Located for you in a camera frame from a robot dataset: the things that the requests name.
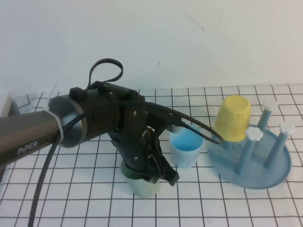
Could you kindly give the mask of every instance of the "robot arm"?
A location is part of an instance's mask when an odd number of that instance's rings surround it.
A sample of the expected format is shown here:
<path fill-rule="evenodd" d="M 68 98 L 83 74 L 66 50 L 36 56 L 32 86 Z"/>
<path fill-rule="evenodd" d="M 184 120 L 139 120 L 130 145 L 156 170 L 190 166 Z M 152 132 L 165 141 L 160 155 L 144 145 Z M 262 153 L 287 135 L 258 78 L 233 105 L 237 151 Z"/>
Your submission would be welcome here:
<path fill-rule="evenodd" d="M 119 101 L 140 101 L 138 92 L 98 82 L 91 89 L 72 88 L 69 95 L 50 100 L 49 109 L 63 126 L 75 117 L 98 106 Z M 160 178 L 174 185 L 177 172 L 162 155 L 159 135 L 169 126 L 181 122 L 168 112 L 153 114 L 144 106 L 123 106 L 99 111 L 76 123 L 64 133 L 60 145 L 74 147 L 96 136 L 108 133 L 127 167 L 151 182 Z M 5 166 L 55 141 L 59 133 L 57 121 L 46 111 L 22 114 L 0 119 L 0 166 Z"/>

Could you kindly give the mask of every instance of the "white peg cap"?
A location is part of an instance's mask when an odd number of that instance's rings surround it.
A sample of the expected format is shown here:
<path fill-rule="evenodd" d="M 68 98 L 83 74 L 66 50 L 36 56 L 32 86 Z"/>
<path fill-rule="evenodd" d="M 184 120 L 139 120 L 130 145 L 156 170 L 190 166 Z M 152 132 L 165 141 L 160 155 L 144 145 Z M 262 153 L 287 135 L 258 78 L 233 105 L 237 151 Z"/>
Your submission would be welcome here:
<path fill-rule="evenodd" d="M 247 138 L 249 140 L 259 141 L 263 136 L 263 132 L 261 132 L 261 130 L 258 127 L 251 127 L 250 126 L 246 130 L 245 135 L 247 136 Z"/>
<path fill-rule="evenodd" d="M 278 102 L 274 99 L 268 98 L 265 99 L 263 101 L 263 107 L 267 110 L 267 111 L 273 111 L 274 109 L 276 109 L 278 107 Z"/>
<path fill-rule="evenodd" d="M 290 122 L 281 122 L 279 124 L 280 127 L 280 132 L 282 132 L 285 135 L 291 135 L 292 133 L 295 132 L 295 126 L 294 124 L 290 123 Z"/>

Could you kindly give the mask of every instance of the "green cup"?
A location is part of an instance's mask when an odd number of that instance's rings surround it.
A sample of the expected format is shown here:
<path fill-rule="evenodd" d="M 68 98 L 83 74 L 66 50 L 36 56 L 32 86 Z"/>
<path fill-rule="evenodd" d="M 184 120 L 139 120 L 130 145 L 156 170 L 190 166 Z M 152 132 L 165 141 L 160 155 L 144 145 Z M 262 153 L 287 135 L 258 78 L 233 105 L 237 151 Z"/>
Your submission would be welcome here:
<path fill-rule="evenodd" d="M 125 165 L 125 161 L 122 161 L 120 169 L 126 179 L 126 182 L 136 196 L 147 199 L 155 196 L 155 194 L 159 191 L 159 181 L 157 183 L 145 181 L 139 174 L 128 169 Z"/>

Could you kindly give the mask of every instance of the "plastic cup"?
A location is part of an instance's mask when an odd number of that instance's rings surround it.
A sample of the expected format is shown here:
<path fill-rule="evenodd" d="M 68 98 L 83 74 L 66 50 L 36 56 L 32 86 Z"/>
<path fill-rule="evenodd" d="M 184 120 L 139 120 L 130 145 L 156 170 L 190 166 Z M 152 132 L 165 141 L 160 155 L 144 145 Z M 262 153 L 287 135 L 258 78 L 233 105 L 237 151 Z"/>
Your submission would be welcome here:
<path fill-rule="evenodd" d="M 204 138 L 193 131 L 182 128 L 178 133 L 169 134 L 171 159 L 177 167 L 191 168 L 196 165 Z"/>
<path fill-rule="evenodd" d="M 128 169 L 125 165 L 125 161 L 122 161 L 120 169 L 126 179 L 126 182 L 136 196 L 144 199 L 151 198 L 159 191 L 159 181 L 157 183 L 145 181 L 139 174 Z"/>
<path fill-rule="evenodd" d="M 242 96 L 229 96 L 221 104 L 214 130 L 229 142 L 246 138 L 250 125 L 250 102 Z"/>

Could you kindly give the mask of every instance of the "blue cup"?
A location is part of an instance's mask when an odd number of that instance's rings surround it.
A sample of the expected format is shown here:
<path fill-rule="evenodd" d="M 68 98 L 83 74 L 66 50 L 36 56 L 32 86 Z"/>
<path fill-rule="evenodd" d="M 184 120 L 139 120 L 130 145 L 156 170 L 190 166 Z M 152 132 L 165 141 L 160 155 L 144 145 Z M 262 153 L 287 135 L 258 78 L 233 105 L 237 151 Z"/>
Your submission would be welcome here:
<path fill-rule="evenodd" d="M 169 134 L 171 159 L 180 168 L 191 168 L 196 165 L 204 138 L 193 131 L 181 128 L 178 133 Z"/>

